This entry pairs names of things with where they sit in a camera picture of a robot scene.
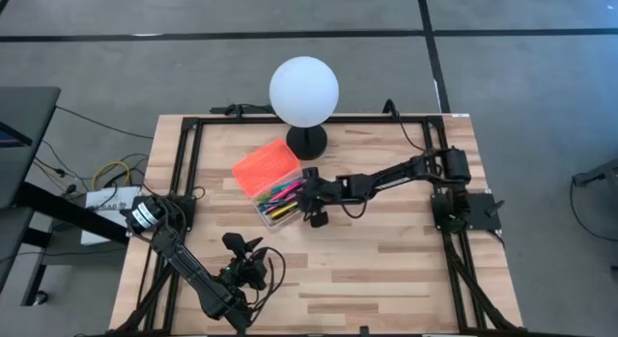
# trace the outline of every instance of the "desk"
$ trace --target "desk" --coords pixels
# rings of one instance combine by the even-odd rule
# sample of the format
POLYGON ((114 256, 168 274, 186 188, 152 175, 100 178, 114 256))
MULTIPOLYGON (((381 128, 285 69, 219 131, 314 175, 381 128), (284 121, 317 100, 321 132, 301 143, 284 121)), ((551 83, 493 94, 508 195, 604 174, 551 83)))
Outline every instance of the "desk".
MULTIPOLYGON (((33 211, 69 222, 94 234, 127 244, 126 229, 62 197, 25 182, 35 154, 51 122, 60 96, 57 87, 0 87, 0 120, 32 140, 31 146, 0 148, 0 292, 22 242, 46 248, 48 232, 29 228, 33 211)), ((39 258, 23 305, 32 305, 45 273, 39 258)))
MULTIPOLYGON (((467 153, 473 177, 469 189, 487 188, 470 118, 445 115, 443 119, 449 146, 467 153)), ((182 116, 159 118, 146 173, 146 184, 157 193, 168 192, 181 122, 182 116)), ((422 146, 420 126, 406 128, 410 139, 422 146)), ((442 239, 432 216, 430 184, 408 183, 386 190, 357 220, 339 207, 328 207, 330 223, 319 229, 300 220, 278 232, 264 226, 231 168, 264 144, 284 138, 287 129, 287 125, 207 125, 203 131, 195 184, 206 189, 206 196, 198 201, 186 246, 212 273, 232 257, 221 242, 226 232, 240 233, 245 239, 264 237, 262 245, 281 251, 288 263, 284 285, 248 332, 358 333, 361 325, 369 325, 372 333, 457 331, 442 239)), ((326 179, 374 173, 420 153, 396 123, 325 124, 324 129, 329 141, 326 152, 302 166, 318 166, 326 179)), ((189 155, 190 150, 185 152, 182 177, 189 155)), ((479 284, 504 316, 520 325, 501 244, 486 232, 468 234, 479 284)), ((129 242, 110 328, 123 323, 135 307, 147 251, 146 243, 129 242)), ((276 257, 273 261, 278 275, 279 262, 276 257)), ((152 269, 147 278, 152 278, 152 269)), ((469 295, 462 285, 467 320, 474 326, 469 295)), ((164 289, 157 305, 155 327, 162 321, 166 293, 164 289)), ((253 297, 248 292, 249 300, 253 297)), ((225 320, 204 316, 197 295, 181 280, 172 333, 234 330, 225 320)))

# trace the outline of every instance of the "lamp shade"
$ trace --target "lamp shade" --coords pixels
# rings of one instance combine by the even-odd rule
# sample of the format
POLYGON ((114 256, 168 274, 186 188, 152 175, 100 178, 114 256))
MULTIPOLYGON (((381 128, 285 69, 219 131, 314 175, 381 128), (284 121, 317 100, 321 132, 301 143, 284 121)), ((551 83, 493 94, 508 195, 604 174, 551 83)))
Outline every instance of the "lamp shade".
POLYGON ((270 79, 270 104, 283 121, 296 127, 317 126, 335 111, 339 83, 326 63, 294 57, 270 79))

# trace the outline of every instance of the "wooden table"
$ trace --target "wooden table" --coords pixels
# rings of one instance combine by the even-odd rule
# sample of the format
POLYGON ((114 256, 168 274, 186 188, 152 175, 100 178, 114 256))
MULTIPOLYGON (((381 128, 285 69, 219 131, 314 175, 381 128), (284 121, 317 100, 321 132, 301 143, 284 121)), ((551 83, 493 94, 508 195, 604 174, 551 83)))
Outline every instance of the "wooden table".
MULTIPOLYGON (((183 116, 161 116, 156 128, 146 184, 168 192, 183 116)), ((488 188, 481 157, 467 116, 444 115, 449 146, 463 149, 472 173, 469 189, 488 188)), ((430 206, 432 186, 408 183, 386 190, 372 200, 365 215, 348 218, 340 207, 327 207, 330 223, 312 229, 298 220, 270 232, 240 191, 232 166, 247 154, 278 138, 286 125, 207 125, 203 133, 196 186, 206 189, 198 201, 195 224, 186 246, 211 273, 228 264, 232 253, 221 237, 237 232, 245 239, 264 237, 262 245, 281 251, 288 264, 284 285, 249 329, 250 333, 358 333, 369 325, 372 333, 456 332, 453 298, 442 239, 434 227, 430 206)), ((408 160, 420 151, 406 141, 397 124, 324 125, 325 154, 303 162, 317 166, 327 179, 336 175, 374 173, 408 160)), ((418 125, 406 125, 408 135, 423 146, 418 125)), ((185 153, 183 177, 190 150, 185 153)), ((487 232, 469 232, 478 282, 495 306, 512 323, 521 325, 520 312, 501 244, 487 232)), ((148 246, 132 239, 110 327, 118 326, 134 309, 148 246)), ((276 256, 275 273, 280 262, 276 256)), ((147 287, 152 278, 149 272, 147 287)), ((466 315, 474 326, 467 288, 462 282, 466 315)), ((157 306, 162 322, 167 290, 157 306)), ((247 291, 248 298, 254 297, 247 291)), ((234 333, 225 320, 207 318, 195 292, 179 285, 173 333, 234 333)))

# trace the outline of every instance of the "orange lid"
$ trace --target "orange lid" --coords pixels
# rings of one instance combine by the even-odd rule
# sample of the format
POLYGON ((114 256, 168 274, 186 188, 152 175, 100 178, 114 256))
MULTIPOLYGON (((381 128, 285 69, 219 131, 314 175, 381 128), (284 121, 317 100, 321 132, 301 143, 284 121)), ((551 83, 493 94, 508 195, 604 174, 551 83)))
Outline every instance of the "orange lid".
POLYGON ((232 174, 244 193, 252 198, 298 167, 300 167, 298 158, 288 148, 286 142, 277 139, 248 154, 232 167, 232 174))

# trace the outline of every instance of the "table leg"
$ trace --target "table leg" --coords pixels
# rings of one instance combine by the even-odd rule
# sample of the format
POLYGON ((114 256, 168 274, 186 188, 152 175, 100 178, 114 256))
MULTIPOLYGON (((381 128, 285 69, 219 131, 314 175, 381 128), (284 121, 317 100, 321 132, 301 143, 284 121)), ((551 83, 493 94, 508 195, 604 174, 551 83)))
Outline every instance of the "table leg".
POLYGON ((128 244, 124 227, 31 183, 21 185, 15 202, 19 206, 30 207, 35 211, 69 222, 97 236, 116 241, 122 245, 128 244))
POLYGON ((35 301, 37 299, 37 293, 39 292, 39 288, 41 287, 42 277, 45 275, 46 269, 46 265, 41 264, 41 262, 37 263, 37 270, 35 274, 30 277, 28 289, 26 289, 26 294, 21 300, 22 306, 31 306, 35 304, 35 301))
POLYGON ((33 228, 28 228, 26 230, 26 233, 23 235, 23 239, 21 240, 21 242, 25 242, 26 244, 38 246, 39 248, 45 249, 49 244, 50 239, 50 233, 35 230, 33 228))

